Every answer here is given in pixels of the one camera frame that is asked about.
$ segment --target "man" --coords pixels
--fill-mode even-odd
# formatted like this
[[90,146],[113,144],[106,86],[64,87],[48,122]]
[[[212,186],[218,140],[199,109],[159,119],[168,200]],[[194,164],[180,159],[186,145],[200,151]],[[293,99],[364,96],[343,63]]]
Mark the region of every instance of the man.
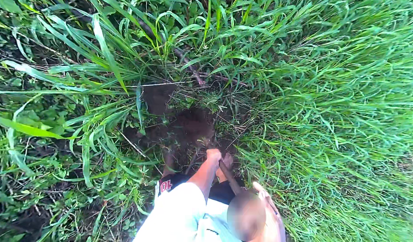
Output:
[[[154,209],[139,229],[134,242],[240,242],[227,224],[227,207],[234,194],[231,194],[230,200],[229,194],[210,194],[216,190],[223,195],[224,191],[230,190],[230,187],[225,188],[228,182],[218,167],[220,159],[221,152],[218,149],[207,150],[206,161],[186,182],[183,176],[174,174],[172,164],[165,162],[158,191],[156,188]],[[227,153],[223,162],[230,167],[232,161]],[[216,175],[220,181],[219,187],[211,188]],[[253,185],[259,191],[259,198],[264,205],[266,223],[252,241],[284,242],[283,222],[269,194],[258,183]]]

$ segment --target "black shorts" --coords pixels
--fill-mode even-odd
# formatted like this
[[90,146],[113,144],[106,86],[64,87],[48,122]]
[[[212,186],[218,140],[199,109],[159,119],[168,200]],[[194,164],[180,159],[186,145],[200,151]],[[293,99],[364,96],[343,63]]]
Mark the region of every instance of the black shorts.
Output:
[[[162,179],[159,180],[158,182],[158,191],[156,193],[158,196],[161,195],[162,192],[168,191],[170,192],[172,189],[177,187],[179,184],[185,183],[190,179],[191,176],[185,175],[182,173],[175,173],[175,174],[170,174]],[[236,179],[240,186],[241,185],[241,180]],[[229,205],[231,200],[235,197],[235,194],[233,193],[231,186],[229,184],[229,181],[224,181],[221,183],[216,183],[211,186],[211,190],[209,191],[209,199],[219,201],[221,203]]]

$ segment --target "stick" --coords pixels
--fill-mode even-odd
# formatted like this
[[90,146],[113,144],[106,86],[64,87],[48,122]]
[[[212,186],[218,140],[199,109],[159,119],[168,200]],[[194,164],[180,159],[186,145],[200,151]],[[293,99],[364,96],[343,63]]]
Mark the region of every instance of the stick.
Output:
[[229,171],[227,168],[226,164],[223,162],[223,159],[220,159],[218,161],[218,166],[220,167],[221,171],[229,181],[229,185],[231,185],[231,189],[235,195],[238,195],[241,191],[242,188],[239,186],[239,184],[236,182],[235,178],[233,177],[232,173]]

